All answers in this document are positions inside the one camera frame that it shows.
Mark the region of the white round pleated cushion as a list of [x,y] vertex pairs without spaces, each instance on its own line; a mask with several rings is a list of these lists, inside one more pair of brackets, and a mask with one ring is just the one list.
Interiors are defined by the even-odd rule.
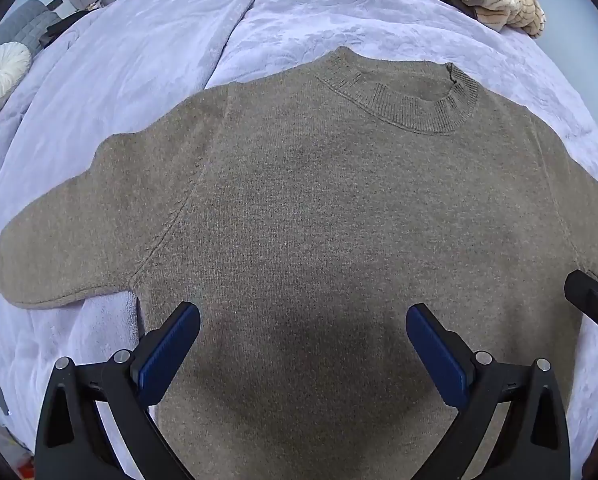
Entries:
[[24,44],[0,44],[0,110],[30,70],[32,60],[32,53]]

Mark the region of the olive knit sweater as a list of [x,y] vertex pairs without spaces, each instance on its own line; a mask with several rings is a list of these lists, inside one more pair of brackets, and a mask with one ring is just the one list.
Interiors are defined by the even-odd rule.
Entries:
[[0,233],[0,295],[128,290],[147,328],[201,304],[159,410],[199,479],[409,478],[451,412],[407,342],[424,302],[477,349],[572,383],[572,270],[598,181],[452,64],[340,48],[110,136]]

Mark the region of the lavender plush bed blanket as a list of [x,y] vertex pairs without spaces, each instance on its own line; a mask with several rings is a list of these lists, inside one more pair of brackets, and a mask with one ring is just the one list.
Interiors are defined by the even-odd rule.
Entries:
[[[438,0],[116,0],[35,62],[0,118],[0,233],[90,168],[99,145],[154,125],[191,96],[247,84],[340,48],[385,62],[452,64],[527,108],[598,181],[598,128],[579,94],[523,32],[482,26]],[[598,332],[580,315],[562,396],[575,467],[598,435]],[[26,309],[0,295],[0,386],[10,428],[33,446],[50,371],[133,347],[144,323],[124,290]]]

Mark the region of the grey quilted headboard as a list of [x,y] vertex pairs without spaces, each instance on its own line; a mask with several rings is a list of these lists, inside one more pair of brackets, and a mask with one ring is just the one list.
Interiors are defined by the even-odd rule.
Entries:
[[35,56],[43,49],[41,37],[59,21],[60,16],[40,0],[28,0],[0,23],[0,45],[18,42]]

